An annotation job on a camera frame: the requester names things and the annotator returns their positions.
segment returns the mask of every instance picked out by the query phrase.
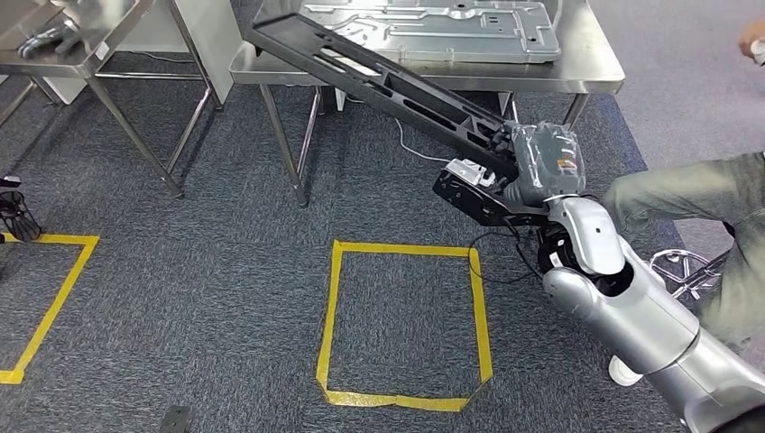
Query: black glove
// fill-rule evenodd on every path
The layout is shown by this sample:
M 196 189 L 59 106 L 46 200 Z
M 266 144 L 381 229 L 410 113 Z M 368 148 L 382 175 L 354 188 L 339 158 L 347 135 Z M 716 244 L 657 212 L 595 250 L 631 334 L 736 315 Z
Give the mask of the black glove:
M 67 18 L 63 23 L 48 24 L 27 39 L 17 50 L 19 56 L 30 59 L 40 48 L 51 44 L 56 45 L 56 54 L 65 54 L 80 42 L 79 28 L 74 21 Z

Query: gray motor cover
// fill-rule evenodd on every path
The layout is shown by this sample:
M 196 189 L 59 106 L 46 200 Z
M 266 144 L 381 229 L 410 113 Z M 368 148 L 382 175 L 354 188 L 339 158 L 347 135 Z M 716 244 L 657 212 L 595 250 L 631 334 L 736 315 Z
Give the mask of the gray motor cover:
M 519 177 L 505 189 L 505 197 L 526 206 L 541 207 L 548 198 L 578 195 L 585 189 L 585 165 L 576 134 L 567 126 L 508 123 Z

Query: gray pants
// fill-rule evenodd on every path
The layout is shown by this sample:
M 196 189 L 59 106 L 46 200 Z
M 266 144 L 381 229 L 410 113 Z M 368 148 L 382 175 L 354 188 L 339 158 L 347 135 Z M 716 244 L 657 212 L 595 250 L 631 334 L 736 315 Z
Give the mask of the gray pants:
M 703 218 L 728 223 L 735 242 L 720 290 L 696 309 L 701 325 L 736 352 L 765 330 L 765 158 L 750 153 L 617 179 L 604 205 L 627 241 L 651 219 Z

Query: white cable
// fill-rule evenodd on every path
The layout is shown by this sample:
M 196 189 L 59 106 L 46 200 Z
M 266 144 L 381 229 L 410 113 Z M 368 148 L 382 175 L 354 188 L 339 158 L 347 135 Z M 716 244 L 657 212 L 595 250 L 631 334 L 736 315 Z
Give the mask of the white cable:
M 364 104 L 364 101 L 357 101 L 355 99 L 351 99 L 350 97 L 346 97 L 346 101 L 353 102 L 354 104 Z M 424 158 L 424 159 L 426 159 L 428 161 L 451 162 L 450 160 L 445 160 L 443 158 L 436 158 L 435 156 L 423 155 L 422 153 L 417 152 L 414 149 L 410 149 L 409 147 L 407 147 L 407 145 L 404 144 L 404 128 L 401 126 L 401 122 L 399 122 L 399 119 L 397 119 L 395 117 L 393 118 L 393 120 L 395 120 L 396 124 L 399 126 L 399 144 L 401 145 L 401 147 L 403 147 L 404 149 L 406 149 L 409 152 L 414 153 L 415 155 L 419 156 L 420 158 Z
M 417 152 L 417 151 L 415 151 L 413 149 L 408 148 L 406 146 L 406 144 L 404 144 L 404 128 L 401 127 L 401 122 L 399 122 L 399 119 L 396 119 L 396 118 L 394 118 L 393 120 L 395 120 L 396 124 L 399 126 L 399 143 L 401 144 L 401 147 L 403 147 L 404 149 L 406 149 L 409 152 L 414 153 L 415 155 L 419 156 L 420 158 L 424 158 L 424 159 L 429 160 L 429 161 L 451 162 L 450 160 L 445 160 L 443 158 L 436 158 L 435 156 L 423 155 L 420 152 Z
M 155 60 L 162 60 L 162 61 L 169 61 L 172 63 L 194 63 L 194 60 L 176 60 L 176 59 L 168 59 L 167 57 L 160 57 L 155 56 L 151 54 L 150 52 L 146 51 L 130 51 L 132 54 L 141 54 L 142 56 L 148 56 Z

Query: black object on floor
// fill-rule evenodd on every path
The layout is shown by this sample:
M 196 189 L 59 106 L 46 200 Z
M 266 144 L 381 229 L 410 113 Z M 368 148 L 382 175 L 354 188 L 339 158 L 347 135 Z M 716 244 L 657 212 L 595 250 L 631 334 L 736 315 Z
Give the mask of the black object on floor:
M 190 433 L 194 415 L 190 406 L 170 406 L 160 425 L 160 433 Z

